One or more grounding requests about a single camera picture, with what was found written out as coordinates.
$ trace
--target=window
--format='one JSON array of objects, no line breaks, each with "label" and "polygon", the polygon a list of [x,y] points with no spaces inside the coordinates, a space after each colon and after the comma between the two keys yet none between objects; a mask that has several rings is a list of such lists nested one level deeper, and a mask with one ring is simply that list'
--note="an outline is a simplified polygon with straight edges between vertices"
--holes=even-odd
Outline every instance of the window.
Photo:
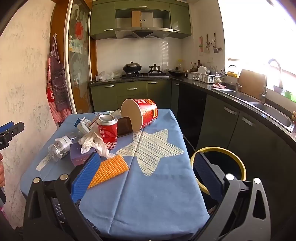
[{"label": "window", "polygon": [[[283,81],[296,95],[296,24],[276,0],[218,0],[225,36],[226,67],[264,73],[267,88]],[[283,73],[267,65],[275,58]]]}]

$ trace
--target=dish rack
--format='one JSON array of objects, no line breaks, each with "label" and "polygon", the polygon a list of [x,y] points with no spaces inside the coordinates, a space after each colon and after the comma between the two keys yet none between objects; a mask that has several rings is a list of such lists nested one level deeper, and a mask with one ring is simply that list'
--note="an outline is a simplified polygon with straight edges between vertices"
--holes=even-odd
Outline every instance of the dish rack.
[{"label": "dish rack", "polygon": [[190,72],[192,73],[193,80],[198,80],[200,82],[206,83],[206,84],[214,84],[216,79],[223,79],[221,76],[217,75],[210,75],[210,74],[202,74],[197,72]]}]

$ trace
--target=person's hand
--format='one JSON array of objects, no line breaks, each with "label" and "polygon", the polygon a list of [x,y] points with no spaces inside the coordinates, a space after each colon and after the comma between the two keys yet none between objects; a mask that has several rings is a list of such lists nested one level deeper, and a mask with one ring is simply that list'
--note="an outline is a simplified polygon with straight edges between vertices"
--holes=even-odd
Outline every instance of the person's hand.
[{"label": "person's hand", "polygon": [[5,185],[5,177],[4,177],[4,166],[2,163],[3,156],[0,153],[0,187],[3,187]]}]

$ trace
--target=yellow ring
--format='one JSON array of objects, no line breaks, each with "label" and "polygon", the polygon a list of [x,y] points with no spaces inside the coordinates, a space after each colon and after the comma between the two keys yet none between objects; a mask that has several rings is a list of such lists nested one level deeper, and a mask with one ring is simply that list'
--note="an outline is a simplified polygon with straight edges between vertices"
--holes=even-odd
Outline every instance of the yellow ring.
[{"label": "yellow ring", "polygon": [[[227,149],[224,149],[224,148],[221,148],[221,147],[214,147],[214,146],[210,146],[210,147],[205,147],[205,148],[202,148],[202,149],[199,149],[197,152],[195,152],[193,154],[193,156],[190,158],[190,163],[191,163],[191,166],[193,168],[193,163],[194,163],[194,157],[195,157],[195,154],[198,153],[198,152],[201,152],[201,153],[206,153],[206,152],[209,152],[209,151],[218,151],[218,152],[221,152],[221,153],[224,153],[228,156],[230,156],[232,159],[235,160],[235,162],[239,165],[239,168],[241,170],[241,173],[242,173],[242,181],[245,181],[246,180],[246,176],[247,176],[247,173],[246,173],[246,168],[243,164],[243,162],[241,161],[241,159],[239,159],[239,157],[234,154],[233,152],[227,150]],[[210,194],[208,189],[196,178],[196,181],[200,187],[200,189],[206,193],[206,194]]]}]

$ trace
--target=paper strip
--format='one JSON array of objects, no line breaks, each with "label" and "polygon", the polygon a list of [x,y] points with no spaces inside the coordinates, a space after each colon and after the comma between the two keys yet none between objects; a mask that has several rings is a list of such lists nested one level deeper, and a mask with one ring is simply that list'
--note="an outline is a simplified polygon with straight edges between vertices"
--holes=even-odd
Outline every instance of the paper strip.
[{"label": "paper strip", "polygon": [[49,154],[46,155],[46,157],[43,158],[43,160],[38,164],[38,166],[36,167],[37,171],[41,171],[42,168],[44,168],[44,166],[51,160],[51,156]]}]

